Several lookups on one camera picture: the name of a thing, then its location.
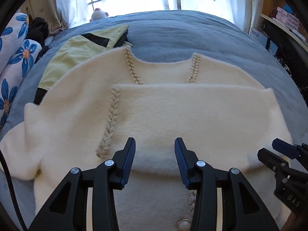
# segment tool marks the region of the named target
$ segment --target pearl button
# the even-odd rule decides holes
[[[177,223],[178,231],[190,231],[191,223],[192,223],[191,220],[187,219],[179,220]]]

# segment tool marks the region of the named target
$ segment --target orange flower center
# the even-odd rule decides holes
[[[29,50],[25,49],[25,50],[23,51],[23,57],[26,58],[26,59],[28,59],[28,58],[30,57],[30,52],[29,52]]]
[[[5,113],[9,113],[10,110],[10,102],[8,100],[4,100],[4,105],[3,105]]]

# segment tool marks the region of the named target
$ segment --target white plush toy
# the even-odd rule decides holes
[[[108,12],[104,12],[100,8],[96,8],[91,16],[90,22],[107,18],[108,16]]]

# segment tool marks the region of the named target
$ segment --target yellow and black garment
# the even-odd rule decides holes
[[[48,90],[78,64],[127,42],[128,25],[93,31],[69,39],[48,63],[36,91],[34,103],[39,105]]]

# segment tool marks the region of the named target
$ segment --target silver screw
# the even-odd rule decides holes
[[[74,168],[72,168],[72,169],[70,170],[70,172],[71,172],[71,174],[73,174],[73,175],[78,174],[79,168],[74,167]]]
[[[105,161],[105,165],[106,165],[106,166],[112,166],[113,164],[115,164],[113,160],[107,160],[107,161]]]
[[[204,161],[197,161],[197,166],[204,167],[206,163]]]
[[[231,173],[234,174],[234,175],[238,175],[240,173],[240,171],[236,167],[234,167],[234,168],[231,169]]]

